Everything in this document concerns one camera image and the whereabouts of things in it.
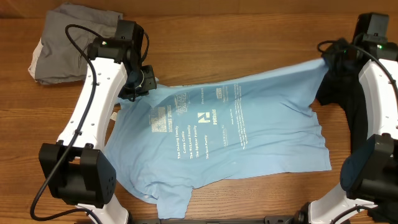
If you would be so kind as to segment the light blue printed t-shirt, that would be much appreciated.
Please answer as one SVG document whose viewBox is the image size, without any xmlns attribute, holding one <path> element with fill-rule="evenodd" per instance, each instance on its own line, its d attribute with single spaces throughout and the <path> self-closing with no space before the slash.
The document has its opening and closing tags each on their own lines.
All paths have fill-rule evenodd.
<svg viewBox="0 0 398 224">
<path fill-rule="evenodd" d="M 107 159 L 118 182 L 183 218 L 194 189 L 222 179 L 330 170 L 311 109 L 328 68 L 322 59 L 219 83 L 159 86 L 121 101 Z"/>
</svg>

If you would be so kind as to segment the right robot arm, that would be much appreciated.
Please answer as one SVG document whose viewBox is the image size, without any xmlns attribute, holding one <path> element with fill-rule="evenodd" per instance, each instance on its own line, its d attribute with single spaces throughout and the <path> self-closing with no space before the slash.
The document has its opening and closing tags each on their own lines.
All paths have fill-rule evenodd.
<svg viewBox="0 0 398 224">
<path fill-rule="evenodd" d="M 360 212 L 397 222 L 397 44 L 387 39 L 388 23 L 386 14 L 364 13 L 351 42 L 324 41 L 328 72 L 316 98 L 345 112 L 351 154 L 338 185 L 288 223 L 348 223 Z"/>
</svg>

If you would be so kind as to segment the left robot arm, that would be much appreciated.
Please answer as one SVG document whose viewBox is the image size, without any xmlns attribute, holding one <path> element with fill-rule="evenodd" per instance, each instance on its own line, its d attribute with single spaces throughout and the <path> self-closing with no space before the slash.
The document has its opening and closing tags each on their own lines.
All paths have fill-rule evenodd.
<svg viewBox="0 0 398 224">
<path fill-rule="evenodd" d="M 147 56 L 142 42 L 149 36 L 126 20 L 118 21 L 114 37 L 95 36 L 87 51 L 75 47 L 88 69 L 74 112 L 57 142 L 44 143 L 39 151 L 45 181 L 30 206 L 30 217 L 36 221 L 84 212 L 93 223 L 133 222 L 114 194 L 116 171 L 103 149 L 116 100 L 135 101 L 157 87 L 153 68 L 142 64 Z M 38 217 L 35 208 L 45 189 L 73 208 Z"/>
</svg>

